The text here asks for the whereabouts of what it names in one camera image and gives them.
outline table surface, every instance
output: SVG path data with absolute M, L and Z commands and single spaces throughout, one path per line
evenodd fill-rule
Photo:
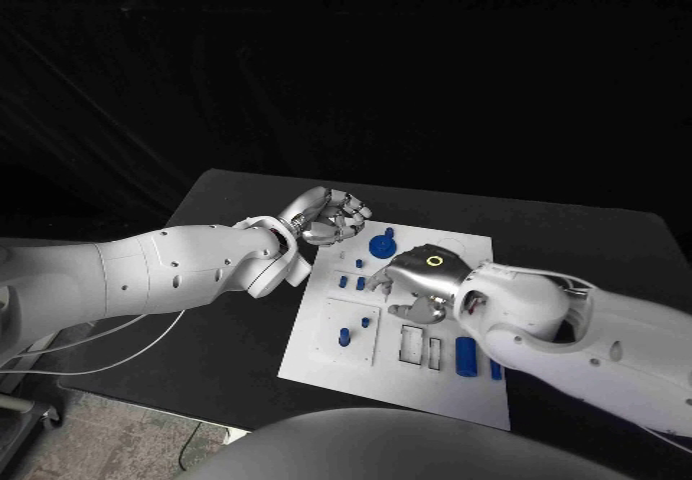
M 491 237 L 497 263 L 568 273 L 692 312 L 690 270 L 666 224 L 650 213 L 210 170 L 167 226 L 232 225 L 248 216 L 275 215 L 315 185 L 350 192 L 379 221 Z M 308 260 L 315 251 L 302 243 Z M 243 292 L 223 294 L 186 312 L 140 357 L 98 374 L 62 377 L 60 385 L 248 430 L 326 409 L 396 408 L 277 377 L 302 291 L 304 284 L 292 288 L 284 282 L 259 300 Z M 70 370 L 128 356 L 173 318 L 151 316 L 79 347 Z M 102 320 L 96 332 L 125 320 Z M 634 478 L 692 475 L 689 454 L 529 375 L 507 371 L 507 396 L 513 432 Z

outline black curtain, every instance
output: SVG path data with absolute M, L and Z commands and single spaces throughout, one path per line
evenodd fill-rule
M 647 210 L 686 242 L 683 9 L 310 5 L 0 11 L 3 156 L 46 212 L 157 228 L 216 167 Z

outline white wire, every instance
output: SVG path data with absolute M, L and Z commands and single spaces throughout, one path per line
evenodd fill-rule
M 102 372 L 104 370 L 108 370 L 112 367 L 116 367 L 118 365 L 122 365 L 125 362 L 128 362 L 134 357 L 141 355 L 157 343 L 158 340 L 166 336 L 166 334 L 170 332 L 170 329 L 176 326 L 177 321 L 180 320 L 180 317 L 183 316 L 184 310 L 180 312 L 177 315 L 176 319 L 173 320 L 173 323 L 170 324 L 168 328 L 166 331 L 158 335 L 158 338 L 134 354 L 129 355 L 124 360 L 119 362 L 114 363 L 112 365 L 108 365 L 105 367 L 96 368 L 95 370 L 88 370 L 85 372 L 47 372 L 44 370 L 0 370 L 0 373 L 36 373 L 39 375 L 86 375 L 89 373 L 96 373 Z
M 644 427 L 643 425 L 637 425 L 637 427 L 646 430 L 654 437 L 659 437 L 666 443 L 673 445 L 673 447 L 677 447 L 685 452 L 692 453 L 692 449 L 689 449 L 685 445 L 680 445 L 677 442 L 673 442 L 673 440 L 666 438 L 659 432 L 654 432 L 648 427 Z
M 533 268 L 512 267 L 509 265 L 499 265 L 499 266 L 506 268 L 507 270 L 512 270 L 513 272 L 517 272 L 517 273 L 530 273 L 533 275 L 546 275 L 549 277 L 559 277 L 559 278 L 563 278 L 563 279 L 574 280 L 575 282 L 579 282 L 586 287 L 598 288 L 591 282 L 586 282 L 585 280 L 582 280 L 578 277 L 572 277 L 572 275 L 565 275 L 563 273 L 550 272 L 549 270 L 536 270 Z
M 91 342 L 96 338 L 105 337 L 111 333 L 115 333 L 118 330 L 122 330 L 125 327 L 132 325 L 132 323 L 138 322 L 145 316 L 147 316 L 147 314 L 140 315 L 134 320 L 129 320 L 119 327 L 111 328 L 111 330 L 106 330 L 105 332 L 101 332 L 98 335 L 93 335 L 92 337 L 88 337 L 83 340 L 79 340 L 78 342 L 67 343 L 66 345 L 60 345 L 59 347 L 55 347 L 55 348 L 44 348 L 43 350 L 31 350 L 30 352 L 24 352 L 24 353 L 20 353 L 18 355 L 14 355 L 11 358 L 30 357 L 31 355 L 40 355 L 43 353 L 57 352 L 60 350 L 65 350 L 66 348 L 76 347 L 82 343 Z

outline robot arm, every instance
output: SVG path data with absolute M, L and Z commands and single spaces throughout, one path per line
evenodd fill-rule
M 389 312 L 418 323 L 452 317 L 497 363 L 635 424 L 692 436 L 692 316 L 572 277 L 490 262 L 471 271 L 460 260 L 432 245 L 395 257 L 366 288 L 401 283 L 421 295 Z M 574 339 L 558 343 L 563 323 Z
M 313 188 L 278 218 L 232 227 L 164 228 L 109 243 L 0 247 L 0 364 L 70 325 L 206 305 L 226 291 L 259 298 L 310 274 L 297 238 L 328 245 L 357 234 L 370 211 L 344 192 Z

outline white board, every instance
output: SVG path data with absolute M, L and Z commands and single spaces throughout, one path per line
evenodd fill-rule
M 373 221 L 354 238 L 320 247 L 278 376 L 509 430 L 504 378 L 491 379 L 490 360 L 480 348 L 477 377 L 455 373 L 455 338 L 467 336 L 455 320 L 418 325 L 390 315 L 389 305 L 415 300 L 396 284 L 386 299 L 379 288 L 375 292 L 356 289 L 357 278 L 367 278 L 390 261 L 375 258 L 367 250 L 370 238 L 386 227 L 395 232 L 395 255 L 429 243 L 452 250 L 471 268 L 493 259 L 488 237 Z M 362 268 L 356 268 L 357 259 Z M 366 328 L 363 317 L 370 320 Z M 341 328 L 350 332 L 346 347 L 339 345 Z M 419 358 L 419 365 L 401 361 L 402 347 L 403 359 Z

